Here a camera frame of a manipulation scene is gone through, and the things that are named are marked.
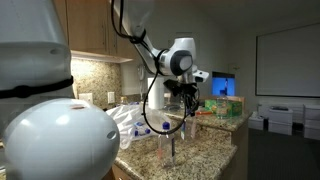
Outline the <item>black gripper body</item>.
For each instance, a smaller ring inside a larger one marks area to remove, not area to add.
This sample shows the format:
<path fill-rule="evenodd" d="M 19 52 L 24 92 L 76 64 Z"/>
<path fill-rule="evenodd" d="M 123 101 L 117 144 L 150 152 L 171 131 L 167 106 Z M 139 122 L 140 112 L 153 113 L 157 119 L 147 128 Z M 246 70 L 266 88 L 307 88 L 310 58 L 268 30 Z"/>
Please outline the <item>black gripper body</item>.
<path fill-rule="evenodd" d="M 172 93 L 173 96 L 181 98 L 198 98 L 198 87 L 196 83 L 181 83 L 176 80 L 166 80 L 163 85 Z"/>

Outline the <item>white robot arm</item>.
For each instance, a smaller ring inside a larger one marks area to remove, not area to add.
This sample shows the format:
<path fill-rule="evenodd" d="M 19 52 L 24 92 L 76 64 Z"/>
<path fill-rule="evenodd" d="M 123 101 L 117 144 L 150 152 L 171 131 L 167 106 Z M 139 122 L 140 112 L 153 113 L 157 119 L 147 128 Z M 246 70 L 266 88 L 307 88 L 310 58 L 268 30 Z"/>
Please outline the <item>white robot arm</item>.
<path fill-rule="evenodd" d="M 71 51 L 53 0 L 0 0 L 1 139 L 7 180 L 102 180 L 115 121 L 74 97 Z"/>

